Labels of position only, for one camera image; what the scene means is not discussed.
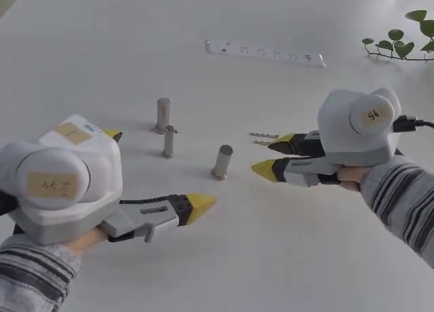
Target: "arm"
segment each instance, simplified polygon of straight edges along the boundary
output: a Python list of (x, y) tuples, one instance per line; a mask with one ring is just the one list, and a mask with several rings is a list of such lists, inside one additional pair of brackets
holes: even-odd
[[(383, 225), (434, 267), (434, 174), (395, 156), (371, 169), (345, 168), (340, 179), (359, 181), (363, 199)], [(351, 183), (344, 187), (351, 189)]]
[(77, 241), (39, 246), (14, 235), (0, 247), (0, 312), (57, 311), (86, 248), (106, 239), (94, 229)]

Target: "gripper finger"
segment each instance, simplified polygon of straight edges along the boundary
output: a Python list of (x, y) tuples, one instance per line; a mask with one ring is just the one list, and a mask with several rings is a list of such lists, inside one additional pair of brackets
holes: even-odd
[(317, 130), (311, 131), (308, 134), (287, 134), (286, 136), (272, 141), (268, 147), (271, 150), (285, 155), (305, 157), (325, 156)]

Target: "circular motor cap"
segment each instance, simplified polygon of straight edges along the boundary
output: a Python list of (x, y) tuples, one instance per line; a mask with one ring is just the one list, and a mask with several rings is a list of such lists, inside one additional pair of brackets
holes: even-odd
[(392, 126), (395, 111), (387, 98), (370, 94), (351, 105), (350, 124), (362, 136), (375, 136)]
[(30, 204), (44, 210), (61, 210), (76, 204), (90, 183), (84, 162), (71, 151), (47, 148), (24, 159), (17, 171), (18, 191)]

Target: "white power strip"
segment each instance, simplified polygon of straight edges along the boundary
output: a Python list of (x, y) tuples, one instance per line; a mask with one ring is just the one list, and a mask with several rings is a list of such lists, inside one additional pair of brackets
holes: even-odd
[(304, 66), (325, 67), (321, 54), (285, 52), (265, 47), (251, 46), (244, 43), (208, 39), (206, 50), (211, 54), (241, 56), (244, 58), (266, 59), (278, 62), (298, 63)]

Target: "hand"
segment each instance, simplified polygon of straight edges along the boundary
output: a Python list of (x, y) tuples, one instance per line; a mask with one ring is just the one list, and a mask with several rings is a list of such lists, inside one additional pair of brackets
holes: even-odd
[(370, 168), (344, 167), (338, 172), (340, 186), (346, 190), (360, 192), (360, 182)]
[(79, 239), (63, 244), (66, 247), (70, 248), (77, 256), (81, 257), (87, 249), (106, 240), (107, 234), (98, 227), (96, 227)]

